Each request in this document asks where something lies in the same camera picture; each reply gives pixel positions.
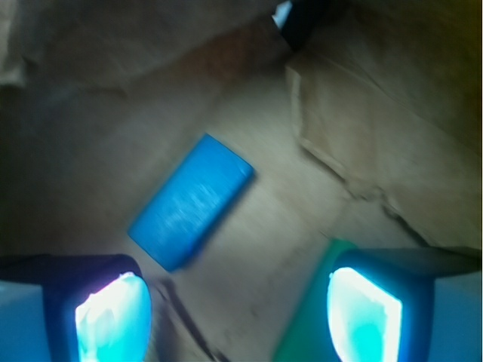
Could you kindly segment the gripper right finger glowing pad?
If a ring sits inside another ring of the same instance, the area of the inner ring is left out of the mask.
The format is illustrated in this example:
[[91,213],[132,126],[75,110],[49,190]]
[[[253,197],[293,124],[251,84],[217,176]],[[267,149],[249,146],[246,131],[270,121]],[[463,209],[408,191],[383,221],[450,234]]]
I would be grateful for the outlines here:
[[481,251],[351,249],[329,274],[327,317],[341,361],[480,361]]

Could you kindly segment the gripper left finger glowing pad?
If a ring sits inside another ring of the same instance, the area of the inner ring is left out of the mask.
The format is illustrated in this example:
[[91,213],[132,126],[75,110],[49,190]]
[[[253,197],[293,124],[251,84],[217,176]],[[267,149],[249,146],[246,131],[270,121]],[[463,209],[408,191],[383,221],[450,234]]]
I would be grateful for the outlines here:
[[1,258],[3,361],[142,361],[151,322],[128,255]]

